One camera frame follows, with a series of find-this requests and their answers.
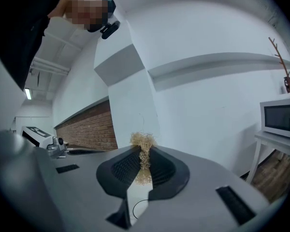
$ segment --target wooden floor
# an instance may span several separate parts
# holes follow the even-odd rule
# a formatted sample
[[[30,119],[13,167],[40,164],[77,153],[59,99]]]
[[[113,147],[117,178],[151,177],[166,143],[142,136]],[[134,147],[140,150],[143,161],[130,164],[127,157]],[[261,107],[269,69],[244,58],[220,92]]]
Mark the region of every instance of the wooden floor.
[[[290,188],[290,156],[284,154],[280,161],[279,154],[276,150],[259,166],[252,180],[252,185],[263,193],[270,203],[288,193]]]

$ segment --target cable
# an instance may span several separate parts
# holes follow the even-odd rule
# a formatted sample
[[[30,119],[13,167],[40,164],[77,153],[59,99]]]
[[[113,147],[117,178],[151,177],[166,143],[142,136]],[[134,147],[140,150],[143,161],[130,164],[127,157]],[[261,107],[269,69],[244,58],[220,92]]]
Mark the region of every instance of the cable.
[[[132,209],[132,214],[133,214],[133,216],[134,216],[136,219],[138,219],[138,218],[137,218],[137,217],[135,216],[135,214],[134,214],[134,208],[136,207],[136,205],[137,205],[138,203],[140,203],[140,202],[142,202],[142,201],[145,201],[145,200],[148,200],[148,199],[143,199],[143,200],[137,202],[137,203],[135,204],[135,206],[133,207],[133,209]]]

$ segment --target person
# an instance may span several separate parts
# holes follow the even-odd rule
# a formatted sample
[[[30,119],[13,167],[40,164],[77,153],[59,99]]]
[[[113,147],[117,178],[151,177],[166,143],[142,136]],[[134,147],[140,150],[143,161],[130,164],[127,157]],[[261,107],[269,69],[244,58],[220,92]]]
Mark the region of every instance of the person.
[[[51,18],[96,32],[107,25],[115,8],[114,0],[0,0],[0,59],[24,89]]]

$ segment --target white machine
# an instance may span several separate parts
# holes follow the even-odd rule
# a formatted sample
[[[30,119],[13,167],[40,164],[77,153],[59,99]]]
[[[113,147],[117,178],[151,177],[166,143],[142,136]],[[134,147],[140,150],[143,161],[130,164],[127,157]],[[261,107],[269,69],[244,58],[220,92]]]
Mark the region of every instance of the white machine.
[[[35,146],[46,149],[49,156],[53,156],[66,149],[62,138],[50,135],[36,127],[23,126],[21,135]]]
[[[261,102],[262,130],[290,137],[290,94],[279,100]]]

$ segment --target white ceiling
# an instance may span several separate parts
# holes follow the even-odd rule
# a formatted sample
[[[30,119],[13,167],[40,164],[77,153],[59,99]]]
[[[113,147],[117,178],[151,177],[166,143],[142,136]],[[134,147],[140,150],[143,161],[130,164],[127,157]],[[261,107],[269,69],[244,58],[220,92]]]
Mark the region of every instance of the white ceiling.
[[[125,12],[138,9],[160,0],[115,0]],[[213,0],[250,12],[274,25],[277,21],[279,8],[272,0]],[[100,33],[89,33],[77,29],[61,18],[52,18],[45,30],[42,45],[36,57],[71,68],[71,65],[88,41],[99,37]],[[40,72],[40,81],[37,86],[37,75]],[[29,73],[26,87],[31,89],[34,100],[51,101],[64,75],[32,70]]]

